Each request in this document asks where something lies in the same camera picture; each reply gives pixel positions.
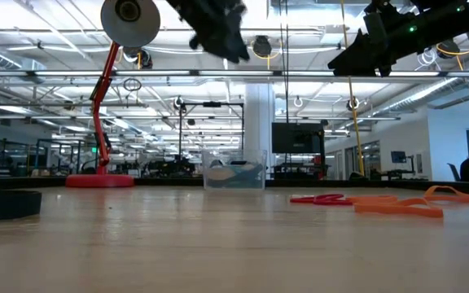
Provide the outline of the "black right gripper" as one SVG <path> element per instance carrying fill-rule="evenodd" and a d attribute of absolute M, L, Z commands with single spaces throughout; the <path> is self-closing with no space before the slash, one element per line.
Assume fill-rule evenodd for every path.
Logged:
<path fill-rule="evenodd" d="M 469 0 L 413 0 L 419 13 L 402 14 L 396 8 L 381 13 L 386 37 L 374 42 L 358 31 L 354 42 L 327 64 L 335 76 L 387 77 L 392 64 L 385 53 L 400 59 L 421 54 L 430 47 L 466 35 L 469 41 Z"/>

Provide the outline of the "black distant rig frame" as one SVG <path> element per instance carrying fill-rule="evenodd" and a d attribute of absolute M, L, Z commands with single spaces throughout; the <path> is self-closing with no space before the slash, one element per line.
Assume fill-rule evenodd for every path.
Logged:
<path fill-rule="evenodd" d="M 202 103 L 180 102 L 180 106 L 178 108 L 178 123 L 179 123 L 178 125 L 178 161 L 179 162 L 182 161 L 182 122 L 184 120 L 183 109 L 187 106 L 190 106 L 190 108 L 186 110 L 186 114 L 191 114 L 196 107 L 207 107 L 207 108 L 228 107 L 241 120 L 241 128 L 239 130 L 241 132 L 241 143 L 244 144 L 244 126 L 245 126 L 244 103 L 215 102 L 215 101 L 206 101 Z M 241 108 L 241 115 L 239 115 L 238 112 L 234 110 L 234 107 Z"/>

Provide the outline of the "black monitor screen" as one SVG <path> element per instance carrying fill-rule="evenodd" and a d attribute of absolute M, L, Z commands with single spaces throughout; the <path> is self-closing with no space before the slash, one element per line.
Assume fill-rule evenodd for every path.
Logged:
<path fill-rule="evenodd" d="M 274 154 L 324 154 L 324 129 L 317 124 L 273 122 Z"/>

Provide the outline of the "black aluminium table frame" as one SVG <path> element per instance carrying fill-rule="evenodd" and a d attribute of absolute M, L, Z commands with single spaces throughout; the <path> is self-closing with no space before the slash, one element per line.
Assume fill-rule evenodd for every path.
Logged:
<path fill-rule="evenodd" d="M 66 177 L 0 177 L 0 189 L 24 189 L 64 186 Z M 136 186 L 202 186 L 198 178 L 137 178 Z M 308 180 L 269 180 L 271 188 L 392 188 L 426 190 L 431 186 L 451 186 L 469 193 L 469 182 L 455 181 L 308 181 Z"/>

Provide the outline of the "white round column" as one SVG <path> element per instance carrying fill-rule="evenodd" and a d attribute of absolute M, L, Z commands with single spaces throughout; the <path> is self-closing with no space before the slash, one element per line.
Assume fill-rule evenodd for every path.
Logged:
<path fill-rule="evenodd" d="M 275 93 L 272 84 L 247 84 L 244 104 L 244 147 L 249 150 L 271 150 L 271 126 L 275 115 Z"/>

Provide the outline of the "clear plastic bin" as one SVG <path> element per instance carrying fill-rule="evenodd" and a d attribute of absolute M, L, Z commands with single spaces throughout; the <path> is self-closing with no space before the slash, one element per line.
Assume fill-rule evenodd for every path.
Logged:
<path fill-rule="evenodd" d="M 266 166 L 267 163 L 267 152 L 260 150 L 205 150 L 202 152 L 202 175 L 204 181 L 204 187 L 206 189 L 230 189 L 230 190 L 263 190 L 265 188 L 266 181 Z M 217 183 L 219 181 L 213 181 L 206 178 L 205 172 L 208 168 L 215 166 L 227 166 L 235 170 L 235 165 L 245 164 L 262 164 L 265 171 L 262 173 L 265 176 L 264 186 L 261 189 L 239 189 L 239 188 L 228 188 L 221 187 Z"/>

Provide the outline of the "large black rubber band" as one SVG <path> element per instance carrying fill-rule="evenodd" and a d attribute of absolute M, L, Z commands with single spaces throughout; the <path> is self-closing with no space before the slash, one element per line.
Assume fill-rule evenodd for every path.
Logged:
<path fill-rule="evenodd" d="M 40 213 L 42 193 L 31 190 L 0 190 L 0 221 Z"/>

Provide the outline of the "pale orange rubber band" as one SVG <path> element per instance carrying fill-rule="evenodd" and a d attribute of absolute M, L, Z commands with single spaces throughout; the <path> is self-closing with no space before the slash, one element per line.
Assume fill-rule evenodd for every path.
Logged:
<path fill-rule="evenodd" d="M 397 197 L 392 195 L 346 197 L 345 199 L 352 204 L 384 204 L 397 201 Z"/>

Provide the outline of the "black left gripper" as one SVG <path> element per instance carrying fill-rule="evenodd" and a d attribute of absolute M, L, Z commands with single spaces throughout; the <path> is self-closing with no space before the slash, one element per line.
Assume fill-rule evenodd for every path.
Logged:
<path fill-rule="evenodd" d="M 241 36 L 246 5 L 243 0 L 165 0 L 195 31 L 189 47 L 231 63 L 248 61 L 248 48 Z"/>

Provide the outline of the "red desk lamp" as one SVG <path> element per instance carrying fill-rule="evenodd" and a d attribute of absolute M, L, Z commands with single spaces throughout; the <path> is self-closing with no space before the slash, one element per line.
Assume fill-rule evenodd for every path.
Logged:
<path fill-rule="evenodd" d="M 96 142 L 98 166 L 95 174 L 76 174 L 67 177 L 67 187 L 114 188 L 131 187 L 130 175 L 108 174 L 107 165 L 112 144 L 103 132 L 99 117 L 100 105 L 112 82 L 112 70 L 120 47 L 140 48 L 153 41 L 160 29 L 160 12 L 153 0 L 104 0 L 100 11 L 101 25 L 112 44 L 103 72 L 90 96 Z"/>

